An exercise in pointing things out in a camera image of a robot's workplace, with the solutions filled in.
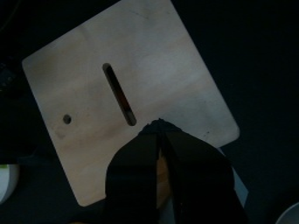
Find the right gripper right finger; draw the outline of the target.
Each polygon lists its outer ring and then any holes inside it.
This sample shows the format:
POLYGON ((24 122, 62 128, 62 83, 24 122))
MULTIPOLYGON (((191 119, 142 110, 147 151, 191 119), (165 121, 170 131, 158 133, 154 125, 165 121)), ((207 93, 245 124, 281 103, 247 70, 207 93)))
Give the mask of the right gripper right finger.
POLYGON ((249 224, 227 158, 209 143, 158 121, 177 224, 249 224))

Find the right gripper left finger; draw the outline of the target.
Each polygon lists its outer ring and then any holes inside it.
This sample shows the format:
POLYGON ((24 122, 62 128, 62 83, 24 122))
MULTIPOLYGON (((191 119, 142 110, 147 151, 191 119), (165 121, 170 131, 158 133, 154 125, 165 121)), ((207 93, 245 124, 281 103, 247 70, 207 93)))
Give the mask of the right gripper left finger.
POLYGON ((106 224, 158 224, 159 130, 147 124, 119 149, 107 168, 106 224))

